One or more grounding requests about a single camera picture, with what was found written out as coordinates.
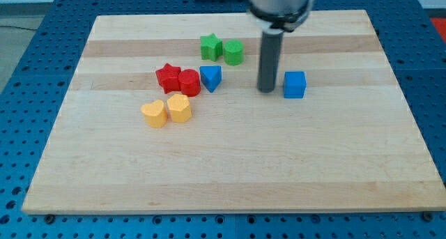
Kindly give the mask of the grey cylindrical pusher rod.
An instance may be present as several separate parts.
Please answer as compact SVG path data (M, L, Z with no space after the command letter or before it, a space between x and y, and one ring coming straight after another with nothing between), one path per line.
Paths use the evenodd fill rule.
M275 90L283 35L279 29L262 32L257 77L257 89L262 93Z

